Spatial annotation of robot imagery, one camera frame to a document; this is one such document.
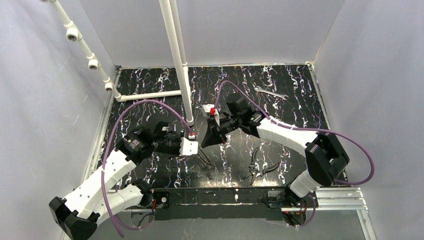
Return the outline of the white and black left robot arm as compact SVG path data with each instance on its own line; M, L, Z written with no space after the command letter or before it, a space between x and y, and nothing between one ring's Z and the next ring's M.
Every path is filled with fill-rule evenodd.
M110 194L118 182L153 153L171 157L198 153L199 143L192 133L169 131L169 123L160 121L151 131L136 127L119 140L105 164L102 164L79 187L65 197L54 197L48 204L54 221L72 240L87 240L98 226L110 217L131 207L154 209L160 201L152 186L134 180Z

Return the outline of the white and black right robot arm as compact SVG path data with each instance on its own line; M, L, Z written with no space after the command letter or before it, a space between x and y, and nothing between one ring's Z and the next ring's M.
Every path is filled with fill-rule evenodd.
M305 196L321 187L330 187L350 159L337 136L321 130L294 130L288 124L253 110L239 93L228 96L229 113L219 113L213 104L202 105L207 130L202 148L224 144L227 134L241 129L247 135L282 144L306 159L307 169L282 191L268 191L261 202L269 208L296 206Z

